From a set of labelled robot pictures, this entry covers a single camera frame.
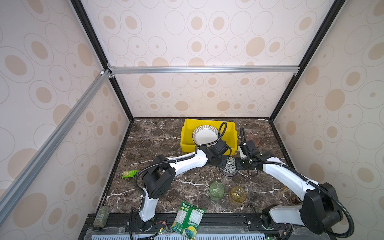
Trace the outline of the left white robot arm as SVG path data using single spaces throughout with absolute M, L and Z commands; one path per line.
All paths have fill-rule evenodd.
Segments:
M 138 172 L 134 178 L 134 186 L 141 193 L 141 205 L 138 214 L 143 222 L 151 220 L 156 214 L 159 198 L 165 195 L 175 177 L 189 170 L 211 165 L 224 168 L 232 149 L 223 140 L 212 145 L 198 145 L 189 154 L 166 158 L 157 156 L 151 165 Z

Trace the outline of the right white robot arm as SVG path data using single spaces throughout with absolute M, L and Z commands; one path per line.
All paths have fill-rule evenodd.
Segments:
M 336 189 L 320 184 L 284 164 L 269 152 L 260 152 L 253 141 L 241 140 L 238 170 L 260 170 L 288 187 L 302 202 L 299 206 L 272 205 L 263 209 L 265 228 L 272 224 L 304 226 L 312 233 L 348 238 L 355 232 L 352 215 L 339 201 Z

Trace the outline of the black floral pattern bowl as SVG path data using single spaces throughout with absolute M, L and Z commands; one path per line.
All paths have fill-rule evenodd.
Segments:
M 239 170 L 236 168 L 236 160 L 232 157 L 228 157 L 225 167 L 220 169 L 220 172 L 226 177 L 236 176 L 239 172 Z

